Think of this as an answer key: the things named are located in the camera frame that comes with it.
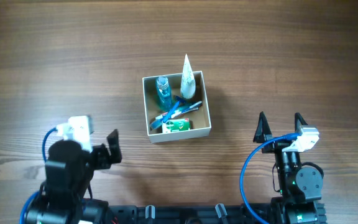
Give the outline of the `green soap packet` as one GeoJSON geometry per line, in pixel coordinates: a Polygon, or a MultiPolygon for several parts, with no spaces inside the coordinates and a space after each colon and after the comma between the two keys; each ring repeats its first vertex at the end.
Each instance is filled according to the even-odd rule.
{"type": "Polygon", "coordinates": [[[162,132],[164,134],[188,131],[190,129],[191,124],[188,118],[169,119],[166,123],[162,124],[162,132]]]}

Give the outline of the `white lotion tube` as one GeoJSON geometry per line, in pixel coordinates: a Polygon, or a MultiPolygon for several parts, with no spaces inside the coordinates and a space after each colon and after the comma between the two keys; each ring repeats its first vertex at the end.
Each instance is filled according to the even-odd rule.
{"type": "Polygon", "coordinates": [[[184,99],[191,99],[195,95],[196,82],[194,73],[187,55],[185,55],[182,77],[181,77],[181,95],[184,99]]]}

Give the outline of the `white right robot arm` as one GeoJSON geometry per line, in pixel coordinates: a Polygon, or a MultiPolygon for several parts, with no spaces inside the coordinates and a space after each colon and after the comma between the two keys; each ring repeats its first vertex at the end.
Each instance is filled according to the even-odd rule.
{"type": "Polygon", "coordinates": [[[300,113],[295,114],[295,138],[276,140],[262,148],[275,155],[273,171],[278,175],[279,197],[271,199],[264,216],[269,223],[327,222],[322,198],[324,171],[312,162],[301,162],[300,154],[314,147],[319,131],[308,125],[300,113]]]}

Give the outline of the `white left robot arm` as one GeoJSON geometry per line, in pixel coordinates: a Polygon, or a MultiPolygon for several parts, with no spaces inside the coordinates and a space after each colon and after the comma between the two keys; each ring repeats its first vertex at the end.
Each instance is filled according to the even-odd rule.
{"type": "Polygon", "coordinates": [[[19,223],[117,223],[107,201],[85,198],[96,170],[122,161],[117,129],[107,136],[108,145],[92,152],[74,140],[59,140],[48,150],[46,180],[24,204],[19,223]]]}

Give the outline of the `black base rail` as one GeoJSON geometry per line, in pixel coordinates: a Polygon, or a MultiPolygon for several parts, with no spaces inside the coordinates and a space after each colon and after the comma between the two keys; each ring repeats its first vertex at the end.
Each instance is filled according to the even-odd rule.
{"type": "MultiPolygon", "coordinates": [[[[327,223],[323,203],[288,204],[252,203],[250,207],[268,223],[327,223]]],[[[226,206],[159,207],[148,205],[109,206],[102,201],[87,201],[80,223],[140,224],[140,223],[258,223],[244,204],[226,206]]]]}

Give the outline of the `blue liquid bottle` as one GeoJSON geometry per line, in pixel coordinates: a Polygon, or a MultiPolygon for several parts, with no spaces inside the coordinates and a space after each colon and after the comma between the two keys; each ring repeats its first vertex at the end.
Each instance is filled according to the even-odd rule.
{"type": "Polygon", "coordinates": [[[172,91],[166,76],[159,76],[155,80],[158,95],[158,104],[164,111],[169,111],[172,107],[172,91]]]}

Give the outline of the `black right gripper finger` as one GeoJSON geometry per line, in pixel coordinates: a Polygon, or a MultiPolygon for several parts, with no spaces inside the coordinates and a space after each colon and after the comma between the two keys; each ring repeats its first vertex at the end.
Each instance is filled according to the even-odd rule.
{"type": "Polygon", "coordinates": [[[263,111],[259,114],[257,129],[254,134],[253,142],[264,143],[272,139],[272,132],[269,123],[263,111]]]}
{"type": "Polygon", "coordinates": [[[295,113],[295,132],[302,133],[307,127],[308,123],[304,120],[302,115],[299,112],[295,113]]]}

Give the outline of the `small blue item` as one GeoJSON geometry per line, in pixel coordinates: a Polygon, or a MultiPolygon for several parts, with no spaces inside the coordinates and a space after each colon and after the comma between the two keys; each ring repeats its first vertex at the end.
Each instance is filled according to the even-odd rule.
{"type": "Polygon", "coordinates": [[[193,103],[193,104],[186,104],[186,105],[183,105],[185,108],[189,107],[189,108],[194,108],[194,107],[200,107],[202,105],[202,101],[198,101],[196,103],[193,103]]]}

